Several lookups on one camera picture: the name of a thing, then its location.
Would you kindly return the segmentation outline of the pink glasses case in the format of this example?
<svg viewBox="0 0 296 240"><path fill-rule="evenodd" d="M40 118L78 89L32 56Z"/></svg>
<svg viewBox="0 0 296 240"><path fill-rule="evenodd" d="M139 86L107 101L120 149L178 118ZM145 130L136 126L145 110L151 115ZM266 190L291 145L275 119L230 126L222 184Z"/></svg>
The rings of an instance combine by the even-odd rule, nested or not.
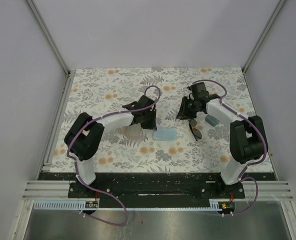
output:
<svg viewBox="0 0 296 240"><path fill-rule="evenodd" d="M136 140L141 136L142 129L139 124L135 124L131 126L123 126L121 132L126 138Z"/></svg>

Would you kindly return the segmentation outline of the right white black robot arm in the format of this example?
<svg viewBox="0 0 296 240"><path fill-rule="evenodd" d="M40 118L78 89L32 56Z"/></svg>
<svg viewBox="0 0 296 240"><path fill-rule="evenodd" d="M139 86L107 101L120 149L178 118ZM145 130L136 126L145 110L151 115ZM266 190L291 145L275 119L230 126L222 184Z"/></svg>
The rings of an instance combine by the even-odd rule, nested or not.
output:
<svg viewBox="0 0 296 240"><path fill-rule="evenodd" d="M216 194L227 198L234 191L233 185L242 180L249 166L263 162L268 153L268 143L263 120L258 115L246 117L224 102L224 96L210 94L203 80L187 87L188 96L182 98L178 120L187 120L195 140L202 135L196 126L197 113L206 114L207 122L216 126L223 124L229 130L229 150L232 160L220 173L221 181L216 184Z"/></svg>

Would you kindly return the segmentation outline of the black aviator sunglasses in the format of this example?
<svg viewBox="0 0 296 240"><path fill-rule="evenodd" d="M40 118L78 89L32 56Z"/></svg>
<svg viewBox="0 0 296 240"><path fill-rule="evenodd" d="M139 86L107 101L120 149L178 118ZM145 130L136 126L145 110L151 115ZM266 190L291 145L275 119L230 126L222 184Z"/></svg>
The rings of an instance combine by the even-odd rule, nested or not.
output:
<svg viewBox="0 0 296 240"><path fill-rule="evenodd" d="M199 141L202 139L202 133L196 128L197 121L195 119L189 119L188 120L189 129L195 138L196 141Z"/></svg>

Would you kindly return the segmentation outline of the light blue cleaning cloth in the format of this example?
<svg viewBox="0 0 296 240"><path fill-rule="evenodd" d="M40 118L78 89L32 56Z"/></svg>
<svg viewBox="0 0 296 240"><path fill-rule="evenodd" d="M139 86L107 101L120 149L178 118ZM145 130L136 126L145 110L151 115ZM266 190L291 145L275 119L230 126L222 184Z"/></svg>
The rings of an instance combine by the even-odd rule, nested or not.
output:
<svg viewBox="0 0 296 240"><path fill-rule="evenodd" d="M177 129L160 127L154 131L153 139L156 141L175 141L178 139Z"/></svg>

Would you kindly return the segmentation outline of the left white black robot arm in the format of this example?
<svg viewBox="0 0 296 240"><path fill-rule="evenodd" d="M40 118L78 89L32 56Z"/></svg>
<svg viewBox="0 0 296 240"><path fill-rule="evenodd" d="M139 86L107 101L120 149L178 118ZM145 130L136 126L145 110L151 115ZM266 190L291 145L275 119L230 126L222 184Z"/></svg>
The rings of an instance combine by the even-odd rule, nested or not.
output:
<svg viewBox="0 0 296 240"><path fill-rule="evenodd" d="M156 130L156 103L146 95L138 101L123 105L119 111L93 118L81 113L64 137L67 156L74 160L76 178L81 182L79 192L86 198L95 195L97 186L91 158L97 152L101 139L115 129L139 125L142 129Z"/></svg>

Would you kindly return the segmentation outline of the grey-blue glasses case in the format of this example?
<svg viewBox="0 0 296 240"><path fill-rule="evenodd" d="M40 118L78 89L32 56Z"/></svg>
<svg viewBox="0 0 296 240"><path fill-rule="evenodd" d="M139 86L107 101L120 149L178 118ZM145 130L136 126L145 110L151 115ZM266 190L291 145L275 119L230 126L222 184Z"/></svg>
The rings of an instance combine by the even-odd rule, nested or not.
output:
<svg viewBox="0 0 296 240"><path fill-rule="evenodd" d="M220 122L217 118L215 118L215 117L213 117L213 116L211 116L209 114L205 117L205 121L209 125L211 125L212 127L215 127Z"/></svg>

